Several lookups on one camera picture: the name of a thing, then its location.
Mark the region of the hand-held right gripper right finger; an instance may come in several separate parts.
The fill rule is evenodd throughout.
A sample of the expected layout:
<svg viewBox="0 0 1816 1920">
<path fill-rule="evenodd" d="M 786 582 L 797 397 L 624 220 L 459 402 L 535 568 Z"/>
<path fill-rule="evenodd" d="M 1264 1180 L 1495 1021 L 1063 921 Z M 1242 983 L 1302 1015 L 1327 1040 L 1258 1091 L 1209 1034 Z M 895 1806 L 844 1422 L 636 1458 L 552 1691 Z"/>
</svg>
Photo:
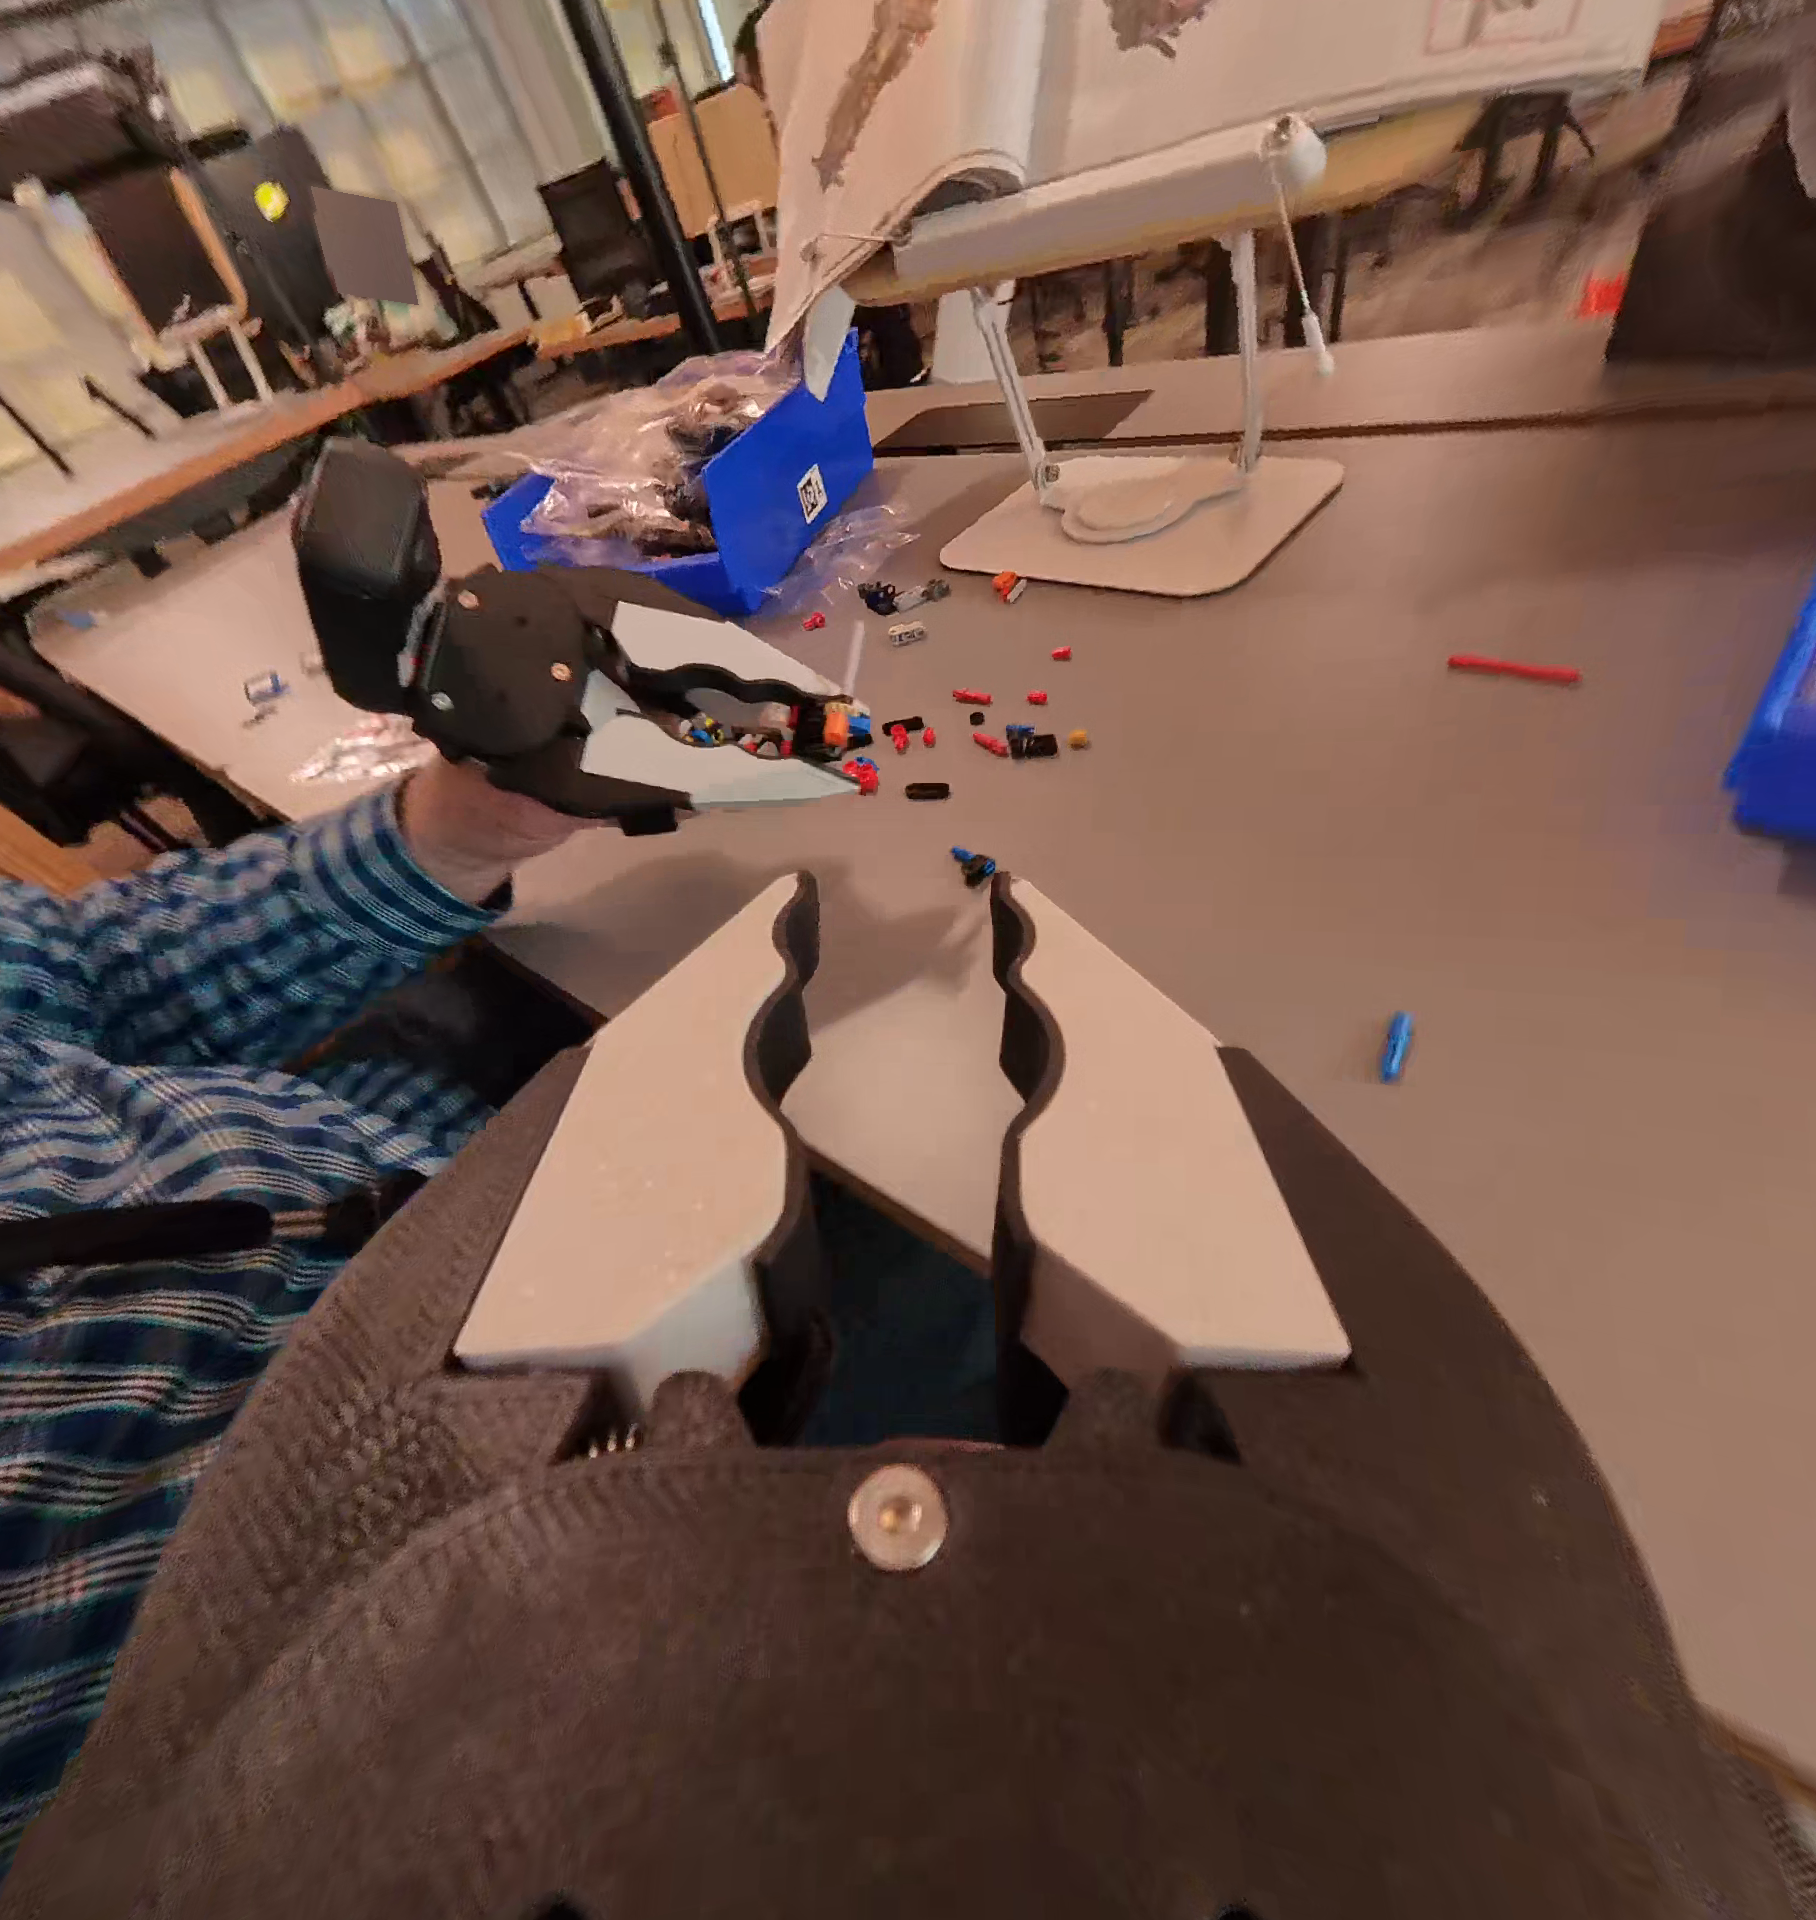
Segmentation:
<svg viewBox="0 0 1816 1920">
<path fill-rule="evenodd" d="M 1351 1338 L 1212 1030 L 1027 881 L 992 881 L 1000 1331 L 1058 1384 L 1337 1370 Z"/>
</svg>

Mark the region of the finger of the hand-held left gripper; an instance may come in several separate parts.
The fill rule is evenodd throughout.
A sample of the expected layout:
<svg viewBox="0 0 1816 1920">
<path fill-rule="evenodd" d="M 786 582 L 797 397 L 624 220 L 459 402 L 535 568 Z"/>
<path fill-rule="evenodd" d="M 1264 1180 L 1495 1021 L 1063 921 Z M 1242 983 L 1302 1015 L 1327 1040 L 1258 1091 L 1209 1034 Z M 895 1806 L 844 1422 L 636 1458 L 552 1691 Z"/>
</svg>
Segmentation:
<svg viewBox="0 0 1816 1920">
<path fill-rule="evenodd" d="M 827 707 L 845 691 L 738 624 L 700 611 L 617 602 L 605 711 L 764 711 Z"/>
<path fill-rule="evenodd" d="M 586 726 L 582 770 L 586 777 L 683 794 L 679 807 L 699 816 L 862 800 L 832 762 L 699 751 L 673 734 L 678 716 L 605 711 L 605 691 L 605 677 L 586 677 L 582 694 Z"/>
</svg>

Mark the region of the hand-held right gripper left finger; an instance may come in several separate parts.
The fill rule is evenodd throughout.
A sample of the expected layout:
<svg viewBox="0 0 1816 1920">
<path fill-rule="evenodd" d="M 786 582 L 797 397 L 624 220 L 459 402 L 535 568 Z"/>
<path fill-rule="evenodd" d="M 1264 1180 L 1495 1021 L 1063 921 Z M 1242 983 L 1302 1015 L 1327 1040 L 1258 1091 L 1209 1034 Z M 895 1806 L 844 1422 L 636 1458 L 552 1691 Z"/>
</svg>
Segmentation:
<svg viewBox="0 0 1816 1920">
<path fill-rule="evenodd" d="M 603 1026 L 454 1338 L 465 1370 L 803 1364 L 822 1281 L 782 1102 L 818 958 L 818 882 L 795 873 Z"/>
</svg>

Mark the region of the small orange blue lego assembly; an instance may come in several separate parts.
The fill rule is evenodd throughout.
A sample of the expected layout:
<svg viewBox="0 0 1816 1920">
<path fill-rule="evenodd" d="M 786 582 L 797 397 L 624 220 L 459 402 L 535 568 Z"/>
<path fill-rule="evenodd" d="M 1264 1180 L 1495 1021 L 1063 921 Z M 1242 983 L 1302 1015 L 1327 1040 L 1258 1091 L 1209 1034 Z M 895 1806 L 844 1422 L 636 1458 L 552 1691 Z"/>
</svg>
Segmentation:
<svg viewBox="0 0 1816 1920">
<path fill-rule="evenodd" d="M 808 694 L 800 707 L 792 709 L 792 724 L 786 733 L 786 747 L 800 762 L 841 762 L 844 759 L 866 751 L 863 743 L 873 734 L 870 709 L 860 696 L 860 673 L 866 657 L 870 620 L 860 617 L 851 625 L 845 660 L 832 691 Z"/>
</svg>

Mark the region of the person's left forearm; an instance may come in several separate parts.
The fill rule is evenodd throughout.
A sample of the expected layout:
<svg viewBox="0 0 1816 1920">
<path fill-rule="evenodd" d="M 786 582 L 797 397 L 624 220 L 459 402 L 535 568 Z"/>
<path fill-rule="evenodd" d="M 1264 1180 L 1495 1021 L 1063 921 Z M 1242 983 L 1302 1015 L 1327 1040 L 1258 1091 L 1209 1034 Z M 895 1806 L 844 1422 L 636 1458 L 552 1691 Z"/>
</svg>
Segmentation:
<svg viewBox="0 0 1816 1920">
<path fill-rule="evenodd" d="M 0 1220 L 435 1172 L 491 1102 L 310 1057 L 508 901 L 432 881 L 394 792 L 68 899 L 0 881 Z"/>
</svg>

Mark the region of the bags of lego parts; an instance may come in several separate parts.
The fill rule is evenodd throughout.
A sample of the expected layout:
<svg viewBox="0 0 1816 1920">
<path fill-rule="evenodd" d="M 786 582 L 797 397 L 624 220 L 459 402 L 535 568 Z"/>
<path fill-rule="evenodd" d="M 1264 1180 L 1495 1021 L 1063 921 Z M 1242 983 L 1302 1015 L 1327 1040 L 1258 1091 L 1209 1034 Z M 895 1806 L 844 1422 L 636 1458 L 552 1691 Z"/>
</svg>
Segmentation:
<svg viewBox="0 0 1816 1920">
<path fill-rule="evenodd" d="M 636 567 L 712 559 L 703 469 L 800 381 L 784 359 L 694 359 L 539 424 L 520 458 L 546 482 L 520 517 L 538 564 Z"/>
</svg>

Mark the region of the person's left hand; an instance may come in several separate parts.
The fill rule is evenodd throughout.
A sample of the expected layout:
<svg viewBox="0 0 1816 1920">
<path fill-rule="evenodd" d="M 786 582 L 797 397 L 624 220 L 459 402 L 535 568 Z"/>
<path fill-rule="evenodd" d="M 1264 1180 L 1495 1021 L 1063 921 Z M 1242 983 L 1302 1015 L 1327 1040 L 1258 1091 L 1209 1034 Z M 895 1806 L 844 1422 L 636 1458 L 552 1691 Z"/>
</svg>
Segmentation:
<svg viewBox="0 0 1816 1920">
<path fill-rule="evenodd" d="M 420 875 L 472 905 L 496 901 L 528 865 L 585 833 L 614 831 L 504 792 L 476 762 L 450 761 L 400 782 L 394 818 Z"/>
</svg>

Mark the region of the blue bin with white tag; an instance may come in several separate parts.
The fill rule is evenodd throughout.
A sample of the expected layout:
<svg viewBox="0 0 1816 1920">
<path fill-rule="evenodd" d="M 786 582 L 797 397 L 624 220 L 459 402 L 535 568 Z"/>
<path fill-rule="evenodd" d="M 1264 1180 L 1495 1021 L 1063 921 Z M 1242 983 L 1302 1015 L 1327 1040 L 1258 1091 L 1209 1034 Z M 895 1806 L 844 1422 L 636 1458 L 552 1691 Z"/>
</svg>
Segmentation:
<svg viewBox="0 0 1816 1920">
<path fill-rule="evenodd" d="M 784 359 L 800 381 L 761 424 L 703 469 L 712 525 L 721 545 L 717 555 L 636 567 L 538 564 L 520 532 L 520 517 L 546 491 L 546 482 L 520 458 L 533 434 L 529 428 L 512 451 L 520 463 L 520 474 L 483 510 L 483 528 L 496 564 L 507 572 L 631 572 L 714 612 L 758 612 L 769 600 L 769 590 L 841 517 L 875 469 L 863 364 L 854 330 L 841 338 L 827 384 L 821 393 L 808 384 L 804 359 L 784 351 L 735 351 L 721 355 Z"/>
</svg>

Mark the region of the crumpled clear wrapper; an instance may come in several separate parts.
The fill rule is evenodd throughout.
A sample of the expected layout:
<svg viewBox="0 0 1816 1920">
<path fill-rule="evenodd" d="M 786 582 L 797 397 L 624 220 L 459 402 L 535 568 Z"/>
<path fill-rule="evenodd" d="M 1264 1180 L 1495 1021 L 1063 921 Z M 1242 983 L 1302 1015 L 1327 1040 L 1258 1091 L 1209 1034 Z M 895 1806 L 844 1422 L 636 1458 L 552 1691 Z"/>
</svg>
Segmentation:
<svg viewBox="0 0 1816 1920">
<path fill-rule="evenodd" d="M 406 716 L 363 720 L 301 761 L 291 782 L 301 787 L 363 787 L 397 782 L 434 762 L 438 751 Z"/>
</svg>

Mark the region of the black metal pole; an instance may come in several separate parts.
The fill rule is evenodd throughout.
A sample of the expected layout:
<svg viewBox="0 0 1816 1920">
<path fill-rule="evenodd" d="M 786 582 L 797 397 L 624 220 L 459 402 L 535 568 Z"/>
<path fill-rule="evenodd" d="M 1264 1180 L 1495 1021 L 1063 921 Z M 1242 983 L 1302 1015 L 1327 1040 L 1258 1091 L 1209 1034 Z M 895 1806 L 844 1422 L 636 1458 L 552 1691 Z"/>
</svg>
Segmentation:
<svg viewBox="0 0 1816 1920">
<path fill-rule="evenodd" d="M 694 351 L 717 355 L 723 351 L 721 324 L 707 295 L 695 254 L 686 242 L 668 179 L 659 172 L 614 30 L 600 2 L 559 2 L 559 7 L 582 54 L 603 123 L 612 138 L 614 159 L 636 197 L 638 224 L 646 234 L 659 280 L 668 285 L 678 310 L 679 330 Z"/>
</svg>

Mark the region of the person's plaid shirt torso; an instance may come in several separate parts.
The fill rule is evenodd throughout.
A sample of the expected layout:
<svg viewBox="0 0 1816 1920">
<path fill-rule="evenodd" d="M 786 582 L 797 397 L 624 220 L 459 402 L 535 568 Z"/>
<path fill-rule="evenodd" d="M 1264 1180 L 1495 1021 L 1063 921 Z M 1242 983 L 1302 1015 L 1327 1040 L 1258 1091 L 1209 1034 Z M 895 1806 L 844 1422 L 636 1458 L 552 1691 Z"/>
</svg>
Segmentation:
<svg viewBox="0 0 1816 1920">
<path fill-rule="evenodd" d="M 397 1061 L 127 1066 L 0 1038 L 0 1222 L 177 1202 L 312 1209 L 432 1176 L 492 1114 Z M 0 1278 L 0 1882 L 103 1704 L 159 1560 L 343 1254 Z"/>
</svg>

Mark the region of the instruction booklet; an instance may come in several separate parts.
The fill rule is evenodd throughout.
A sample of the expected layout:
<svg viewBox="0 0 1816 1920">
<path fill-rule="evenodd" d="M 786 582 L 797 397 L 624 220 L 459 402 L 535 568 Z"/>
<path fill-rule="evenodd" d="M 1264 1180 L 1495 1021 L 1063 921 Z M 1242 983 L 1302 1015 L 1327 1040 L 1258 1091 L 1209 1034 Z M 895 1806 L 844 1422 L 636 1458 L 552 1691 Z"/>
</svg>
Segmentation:
<svg viewBox="0 0 1816 1920">
<path fill-rule="evenodd" d="M 1663 5 L 771 5 L 758 27 L 779 129 L 771 345 L 826 341 L 882 237 L 849 185 L 884 133 L 954 138 L 959 174 L 917 214 L 953 210 L 1302 114 L 1329 133 L 1498 90 L 1639 79 Z M 904 275 L 944 280 L 909 266 Z"/>
</svg>

